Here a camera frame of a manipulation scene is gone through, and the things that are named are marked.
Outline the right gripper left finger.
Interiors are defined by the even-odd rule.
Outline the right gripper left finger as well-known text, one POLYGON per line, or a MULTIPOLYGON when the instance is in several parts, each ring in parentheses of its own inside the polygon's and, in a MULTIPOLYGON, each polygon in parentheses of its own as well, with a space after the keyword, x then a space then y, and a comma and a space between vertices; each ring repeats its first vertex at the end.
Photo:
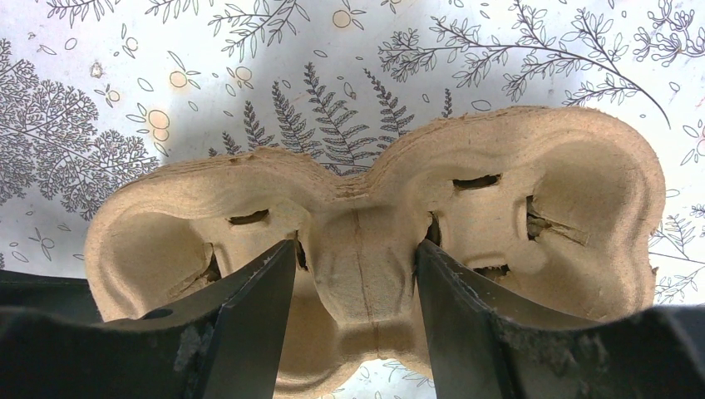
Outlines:
POLYGON ((272 397, 296 248, 285 239, 206 288, 110 322, 84 279, 2 271, 2 397, 272 397))

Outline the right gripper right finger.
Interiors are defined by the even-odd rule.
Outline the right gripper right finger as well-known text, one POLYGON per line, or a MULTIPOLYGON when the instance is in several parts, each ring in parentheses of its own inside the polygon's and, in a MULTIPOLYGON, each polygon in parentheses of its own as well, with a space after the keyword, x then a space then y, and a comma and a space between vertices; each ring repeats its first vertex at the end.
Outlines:
POLYGON ((651 307, 608 323, 547 308, 429 240, 417 286, 440 398, 701 398, 704 310, 651 307))

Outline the brown pulp cup carrier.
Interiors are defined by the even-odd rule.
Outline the brown pulp cup carrier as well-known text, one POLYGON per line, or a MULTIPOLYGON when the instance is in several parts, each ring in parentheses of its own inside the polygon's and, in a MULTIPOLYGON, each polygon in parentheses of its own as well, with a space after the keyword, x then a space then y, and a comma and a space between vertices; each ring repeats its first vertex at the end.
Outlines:
POLYGON ((432 224, 463 266, 606 322, 653 304, 648 242, 665 195, 627 123, 513 106, 433 121, 359 175, 271 147, 162 166, 100 207, 85 270, 106 321, 138 318, 207 287, 211 261, 228 275, 297 239, 275 396, 316 397, 375 358, 431 373, 413 264, 432 224))

